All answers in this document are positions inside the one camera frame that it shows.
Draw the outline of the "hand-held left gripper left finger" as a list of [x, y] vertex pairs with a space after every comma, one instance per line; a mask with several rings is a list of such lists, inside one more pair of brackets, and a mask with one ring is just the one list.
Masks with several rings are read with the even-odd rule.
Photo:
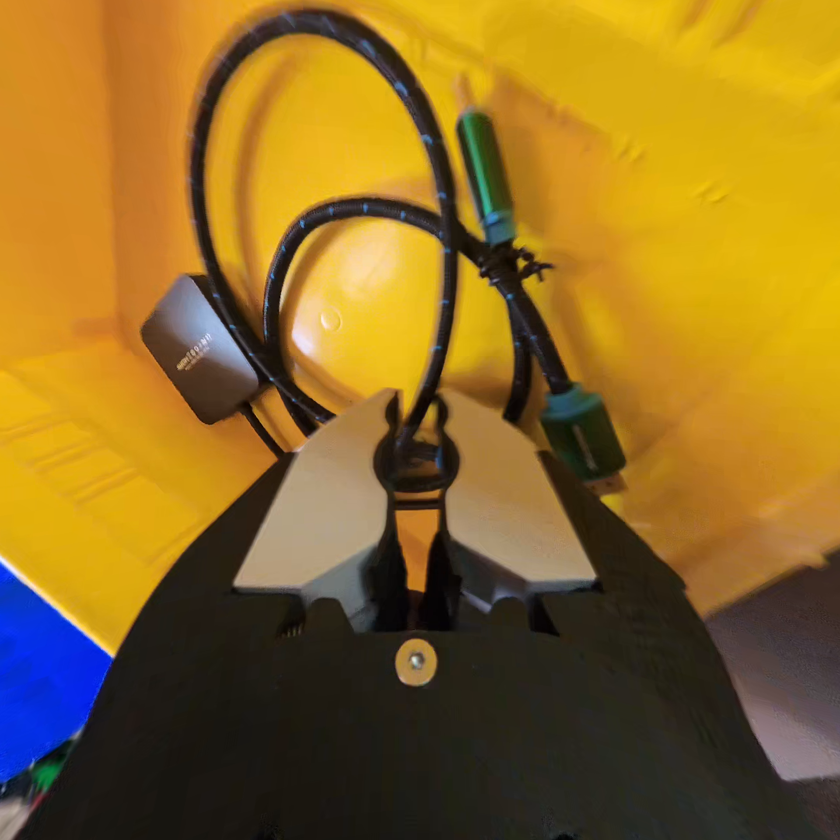
[[368, 570], [388, 522], [375, 452], [400, 401], [399, 391], [380, 390], [299, 447], [234, 578], [237, 592], [295, 595], [306, 607], [332, 598], [354, 630], [372, 627]]

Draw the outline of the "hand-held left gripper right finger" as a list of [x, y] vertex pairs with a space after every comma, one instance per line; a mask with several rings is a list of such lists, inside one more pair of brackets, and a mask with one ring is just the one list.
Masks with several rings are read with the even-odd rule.
[[459, 392], [443, 392], [458, 456], [444, 495], [448, 551], [472, 602], [567, 593], [596, 572], [530, 437]]

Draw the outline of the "black braided cable green plugs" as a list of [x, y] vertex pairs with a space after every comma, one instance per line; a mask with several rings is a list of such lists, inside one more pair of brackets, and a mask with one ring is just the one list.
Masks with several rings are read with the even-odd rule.
[[[320, 37], [346, 48], [363, 58], [393, 89], [425, 150], [437, 211], [368, 195], [334, 199], [300, 215], [281, 238], [269, 264], [259, 338], [238, 308], [215, 248], [206, 197], [207, 149], [216, 108], [236, 71], [270, 42], [292, 36]], [[257, 20], [223, 53], [206, 79], [196, 106], [189, 196], [211, 300], [246, 360], [278, 391], [298, 430], [309, 437], [333, 420], [334, 414], [294, 382], [280, 352], [280, 299], [300, 246], [323, 226], [360, 218], [424, 231], [436, 238], [443, 251], [442, 289], [427, 368], [395, 445], [402, 462], [412, 468], [438, 459], [431, 445], [417, 441], [415, 435], [438, 395], [454, 328], [459, 258], [463, 256], [500, 294], [507, 308], [513, 371], [502, 419], [516, 424], [521, 418], [531, 392], [532, 364], [536, 362], [548, 387], [540, 425], [550, 451], [587, 486], [610, 482], [625, 468], [626, 457], [602, 397], [572, 380], [546, 322], [523, 286], [530, 277], [541, 280], [543, 272], [553, 265], [537, 260], [533, 252], [517, 245], [511, 189], [495, 126], [486, 112], [467, 106], [458, 116], [456, 138], [482, 238], [471, 234], [460, 221], [453, 170], [432, 105], [391, 44], [358, 18], [329, 8], [293, 8]]]

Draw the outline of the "dark grey usb hub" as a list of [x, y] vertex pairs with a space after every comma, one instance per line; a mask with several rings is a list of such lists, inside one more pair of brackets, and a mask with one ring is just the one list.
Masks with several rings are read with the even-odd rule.
[[253, 407], [266, 378], [238, 344], [204, 276], [178, 276], [140, 336], [200, 422], [212, 426], [239, 414], [273, 455], [284, 454]]

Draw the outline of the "yellow plastic bin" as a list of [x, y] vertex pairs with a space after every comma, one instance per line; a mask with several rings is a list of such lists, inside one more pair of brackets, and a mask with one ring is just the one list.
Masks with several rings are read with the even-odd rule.
[[[529, 289], [627, 457], [611, 505], [712, 611], [838, 546], [838, 2], [326, 2], [394, 45], [476, 228], [493, 115]], [[140, 325], [203, 269], [198, 89], [297, 2], [2, 2], [2, 565], [114, 652], [270, 464], [201, 424]]]

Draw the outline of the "blue plastic bin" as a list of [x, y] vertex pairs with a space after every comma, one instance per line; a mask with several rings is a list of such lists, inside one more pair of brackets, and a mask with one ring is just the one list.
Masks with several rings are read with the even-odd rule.
[[112, 657], [1, 566], [1, 781], [82, 729]]

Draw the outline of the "green plastic bin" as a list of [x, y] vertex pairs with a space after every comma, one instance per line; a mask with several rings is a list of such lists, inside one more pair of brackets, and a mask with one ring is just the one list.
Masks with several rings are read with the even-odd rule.
[[67, 760], [79, 742], [79, 733], [70, 738], [46, 756], [35, 761], [28, 769], [28, 790], [31, 796], [44, 795], [64, 769]]

